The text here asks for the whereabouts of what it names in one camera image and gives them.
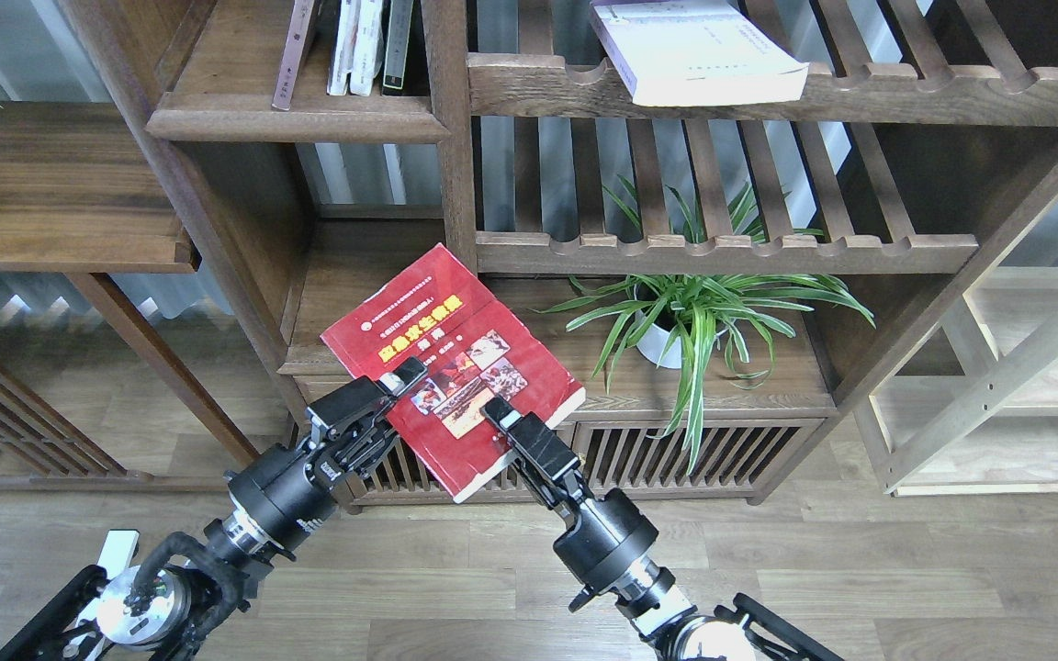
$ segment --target potted plant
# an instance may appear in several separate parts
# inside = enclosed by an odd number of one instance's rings
[[[635,201],[634,185],[622,177],[620,180]],[[690,242],[708,240],[699,204],[690,206],[679,191],[670,185],[668,189],[685,217],[679,233]],[[637,205],[626,204],[609,189],[606,191],[626,218],[636,226],[642,225]],[[746,234],[755,242],[765,241],[750,184],[730,201],[729,213],[735,234]],[[814,229],[799,232],[818,234]],[[594,319],[612,318],[609,333],[591,372],[591,378],[604,372],[608,391],[615,365],[623,351],[633,347],[639,348],[658,367],[680,370],[672,418],[660,435],[671,435],[687,417],[685,444],[689,448],[689,473],[699,457],[705,429],[705,378],[714,350],[719,348],[729,371],[743,381],[737,386],[755,388],[776,367],[776,335],[795,336],[795,328],[770,314],[770,310],[811,312],[814,309],[807,301],[834,304],[856,310],[874,324],[873,313],[852,296],[843,281],[831,275],[626,275],[621,281],[599,289],[585,288],[573,277],[570,281],[581,295],[542,312],[567,312],[613,298],[613,302],[580,314],[566,325],[567,331],[573,331]],[[763,339],[769,354],[769,369],[759,372],[738,369],[740,364],[750,363],[750,347],[742,334],[747,326]]]

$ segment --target book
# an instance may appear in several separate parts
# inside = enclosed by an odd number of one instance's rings
[[[349,92],[368,96],[373,79],[382,71],[382,7],[385,0],[360,0],[358,37],[353,40],[353,63],[349,70]]]
[[[390,16],[395,7],[406,0],[391,0]],[[406,59],[400,61],[400,51]],[[423,34],[423,12],[420,0],[414,0],[411,26],[402,30],[394,24],[386,29],[386,62],[382,68],[382,93],[387,96],[427,96],[432,93],[427,72],[427,40]]]
[[[592,0],[590,22],[639,106],[797,100],[807,65],[722,0]]]
[[[338,36],[332,40],[329,63],[329,85],[326,92],[345,96],[349,92],[349,70],[353,61],[353,42],[358,38],[358,17],[361,0],[341,0]]]
[[[386,59],[382,65],[382,93],[402,94],[407,77],[407,49],[412,40],[415,0],[390,0],[386,25]]]
[[[512,463],[485,403],[499,394],[555,427],[585,400],[566,367],[442,243],[321,339],[355,378],[378,380],[411,356],[427,365],[427,379],[387,419],[455,502]]]
[[[321,0],[294,0],[293,17],[289,21],[289,36],[285,38],[285,52],[280,57],[280,72],[276,75],[276,93],[272,108],[287,110],[293,104],[293,88],[302,71],[305,55],[316,34],[316,17]]]

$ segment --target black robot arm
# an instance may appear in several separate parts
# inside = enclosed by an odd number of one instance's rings
[[[154,661],[187,661],[236,609],[247,610],[272,559],[294,551],[336,510],[332,491],[368,477],[398,442],[387,410],[427,375],[408,359],[382,380],[349,382],[312,402],[311,430],[296,447],[269,448],[240,473],[227,473],[234,510],[205,528],[205,544],[174,532],[146,561],[105,581],[86,569],[0,651],[0,661],[91,661],[107,644],[152,651]],[[184,565],[171,564],[184,557]],[[93,599],[94,619],[80,610]]]
[[[495,398],[484,405],[484,417],[505,433],[516,453],[513,467],[539,501],[566,524],[553,552],[582,583],[570,611],[614,594],[660,661],[753,661],[755,651],[783,661],[843,661],[746,594],[734,598],[734,610],[718,606],[713,616],[698,616],[672,572],[647,555],[659,532],[626,494],[616,489],[594,497],[579,456],[537,415]],[[781,643],[761,636],[755,624]]]

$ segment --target white wooden shelf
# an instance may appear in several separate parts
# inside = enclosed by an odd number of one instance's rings
[[[1058,492],[1058,268],[997,268],[943,319],[962,377],[894,377],[857,408],[897,495]]]

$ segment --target wooden floor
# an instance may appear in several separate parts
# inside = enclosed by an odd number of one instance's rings
[[[257,443],[272,440],[282,406],[234,325],[159,328]],[[3,362],[131,467],[225,467],[107,328],[68,335],[0,328]],[[845,422],[765,504],[639,504],[660,531],[652,556],[705,610],[747,591],[847,660],[1058,658],[1058,494],[883,497]],[[109,528],[135,528],[148,551],[230,511],[221,494],[0,493],[0,644]],[[560,532],[532,504],[366,508],[278,562],[200,658],[652,658],[609,600],[567,613],[579,586],[551,552]]]

